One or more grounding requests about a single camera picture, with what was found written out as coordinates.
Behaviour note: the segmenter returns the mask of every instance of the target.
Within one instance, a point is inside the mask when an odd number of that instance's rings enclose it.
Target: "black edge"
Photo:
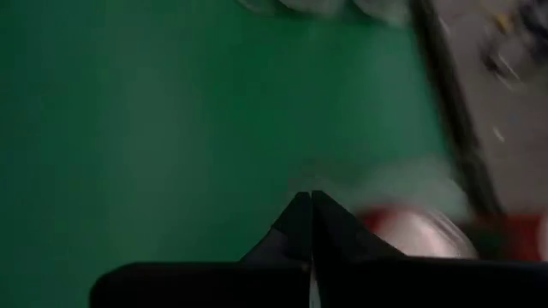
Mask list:
[[[243,263],[312,262],[312,199],[298,192],[271,229],[242,259]]]
[[[451,138],[450,146],[455,154],[456,167],[460,170],[459,184],[478,215],[501,216],[502,207],[485,166],[438,14],[431,0],[413,0],[411,8],[415,32],[423,48],[429,77],[438,89],[441,115]]]
[[[362,222],[344,209],[337,201],[321,191],[312,192],[313,200],[313,256],[322,307],[347,307],[342,305],[349,282],[344,270],[353,264],[375,259],[405,258],[395,247],[368,231]],[[368,280],[364,273],[361,282]],[[363,290],[368,290],[359,283]]]

